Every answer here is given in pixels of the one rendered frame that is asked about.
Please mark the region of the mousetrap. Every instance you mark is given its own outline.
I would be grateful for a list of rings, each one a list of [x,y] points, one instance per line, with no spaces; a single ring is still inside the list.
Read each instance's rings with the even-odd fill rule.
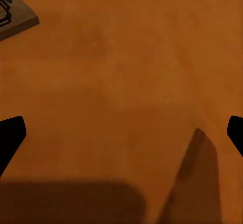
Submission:
[[[39,24],[38,15],[23,0],[0,0],[0,41]]]

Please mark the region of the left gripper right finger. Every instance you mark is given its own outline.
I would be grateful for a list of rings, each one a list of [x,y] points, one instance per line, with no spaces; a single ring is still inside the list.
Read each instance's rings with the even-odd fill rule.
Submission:
[[[243,156],[243,118],[238,116],[231,116],[227,134],[240,151]]]

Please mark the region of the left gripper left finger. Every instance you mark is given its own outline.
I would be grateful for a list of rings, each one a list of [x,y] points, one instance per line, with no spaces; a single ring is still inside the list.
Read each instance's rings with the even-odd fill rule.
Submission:
[[[0,121],[0,176],[26,136],[22,116]]]

